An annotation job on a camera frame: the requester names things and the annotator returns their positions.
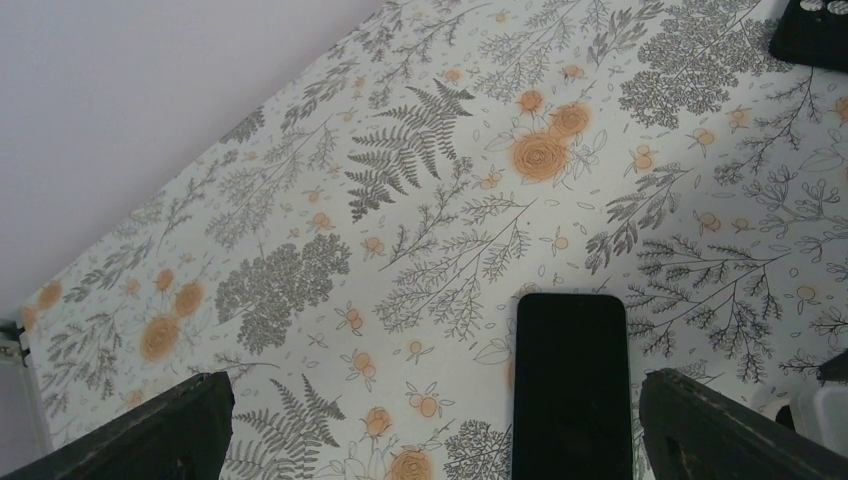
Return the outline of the phone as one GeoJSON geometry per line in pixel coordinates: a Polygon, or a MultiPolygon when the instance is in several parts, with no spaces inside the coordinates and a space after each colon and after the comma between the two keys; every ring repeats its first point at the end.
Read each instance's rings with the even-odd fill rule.
{"type": "Polygon", "coordinates": [[[527,294],[517,305],[515,347],[513,478],[632,478],[623,303],[527,294]]]}

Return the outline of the black phone case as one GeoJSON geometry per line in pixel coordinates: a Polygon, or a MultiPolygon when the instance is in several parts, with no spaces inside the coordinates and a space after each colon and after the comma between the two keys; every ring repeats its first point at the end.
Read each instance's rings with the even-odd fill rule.
{"type": "Polygon", "coordinates": [[[791,0],[768,45],[778,60],[847,73],[847,0],[791,0]]]}

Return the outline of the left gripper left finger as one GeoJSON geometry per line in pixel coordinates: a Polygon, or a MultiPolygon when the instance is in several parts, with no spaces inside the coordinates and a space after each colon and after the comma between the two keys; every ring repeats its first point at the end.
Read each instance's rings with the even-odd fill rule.
{"type": "Polygon", "coordinates": [[[233,433],[225,372],[201,373],[6,479],[217,479],[233,433]]]}

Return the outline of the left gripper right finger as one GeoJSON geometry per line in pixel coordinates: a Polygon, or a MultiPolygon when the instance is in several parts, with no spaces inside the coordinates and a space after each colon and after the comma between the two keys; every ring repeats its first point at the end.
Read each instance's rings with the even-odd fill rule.
{"type": "Polygon", "coordinates": [[[639,418],[657,479],[845,479],[847,458],[674,369],[649,373],[639,418]]]}

